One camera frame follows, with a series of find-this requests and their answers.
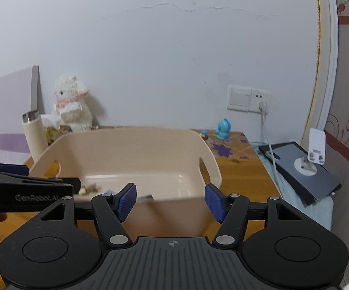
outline power outlet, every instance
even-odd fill
[[[268,106],[268,110],[270,110],[270,100],[271,100],[271,92],[263,89],[255,89],[253,88],[251,91],[251,103],[249,105],[249,112],[261,113],[259,109],[259,103],[261,101],[265,101]]]

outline circular pad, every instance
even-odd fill
[[[287,237],[276,242],[275,250],[288,261],[308,262],[319,255],[321,247],[309,238]]]
[[[242,258],[255,276],[276,287],[322,289],[342,279],[348,251],[320,225],[276,220],[243,243]]]
[[[32,262],[47,263],[58,260],[67,253],[68,244],[56,237],[41,237],[23,247],[23,255]]]

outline purple star pattern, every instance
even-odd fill
[[[217,150],[220,157],[228,158],[230,155],[233,155],[233,153],[231,153],[232,148],[225,147],[224,145],[214,144],[214,150]]]

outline plush toy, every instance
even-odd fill
[[[83,98],[87,87],[74,76],[61,76],[55,83],[53,114],[60,116],[61,125],[68,125],[73,132],[88,131],[93,125],[93,115]]]

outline purple stripe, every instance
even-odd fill
[[[24,134],[0,133],[0,150],[15,153],[29,153],[29,148]]]

